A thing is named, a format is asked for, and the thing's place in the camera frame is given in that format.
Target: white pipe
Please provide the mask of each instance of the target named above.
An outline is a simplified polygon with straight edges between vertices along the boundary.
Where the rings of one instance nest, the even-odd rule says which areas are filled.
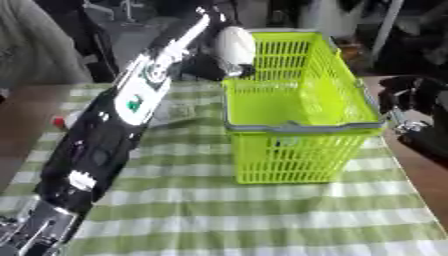
[[[394,26],[395,20],[397,19],[398,13],[403,6],[404,0],[392,0],[387,15],[384,18],[384,22],[381,25],[378,36],[376,37],[375,43],[372,49],[371,65],[375,63],[378,59],[384,44],[386,44],[387,38],[389,37],[390,31]]]

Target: basket handle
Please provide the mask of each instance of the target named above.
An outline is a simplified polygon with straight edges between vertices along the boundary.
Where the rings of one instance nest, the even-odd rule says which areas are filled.
[[[227,111],[227,96],[224,94],[224,124],[227,128],[234,131],[264,131],[275,133],[335,133],[341,131],[347,131],[350,129],[377,129],[382,128],[385,123],[385,118],[379,112],[378,104],[372,98],[361,79],[356,79],[355,86],[362,90],[364,98],[366,99],[369,107],[375,113],[378,118],[377,122],[356,122],[346,123],[341,125],[317,125],[317,126],[305,126],[300,125],[294,121],[288,121],[284,125],[280,126],[267,126],[267,125],[233,125],[229,121],[229,115]]]
[[[317,31],[316,29],[296,29],[296,28],[253,28],[249,29],[250,33],[257,33],[257,32],[283,32],[283,33],[319,33],[321,34],[322,38],[327,42],[328,46],[330,47],[331,51],[335,54],[339,51],[339,48],[334,43],[333,39],[327,35],[322,34],[321,32]]]

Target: white ball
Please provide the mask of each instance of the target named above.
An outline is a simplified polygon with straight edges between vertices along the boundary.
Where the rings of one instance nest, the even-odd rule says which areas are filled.
[[[219,33],[215,50],[222,60],[231,64],[252,64],[255,58],[255,40],[247,30],[231,26]]]

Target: chair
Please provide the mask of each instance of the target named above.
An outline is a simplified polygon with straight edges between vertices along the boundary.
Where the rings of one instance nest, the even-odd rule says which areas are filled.
[[[109,35],[87,15],[84,1],[36,0],[36,3],[73,39],[76,50],[83,57],[96,57],[96,62],[87,64],[93,80],[112,82],[119,69]]]

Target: red object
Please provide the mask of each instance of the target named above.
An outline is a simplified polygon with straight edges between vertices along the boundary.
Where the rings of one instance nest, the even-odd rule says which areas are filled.
[[[67,130],[67,126],[65,125],[64,118],[57,116],[53,118],[53,125],[59,129]]]

